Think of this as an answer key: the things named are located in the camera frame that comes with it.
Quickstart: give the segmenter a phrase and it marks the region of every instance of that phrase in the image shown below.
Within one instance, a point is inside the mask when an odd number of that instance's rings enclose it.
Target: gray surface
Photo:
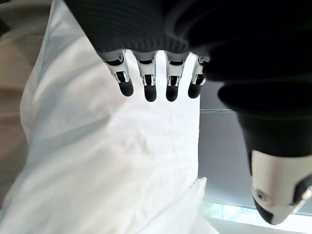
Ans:
[[[200,100],[201,109],[225,109],[218,100],[221,83],[207,82]],[[200,115],[199,177],[206,177],[208,199],[254,206],[252,178],[243,135],[235,113]],[[312,214],[312,200],[300,212]]]

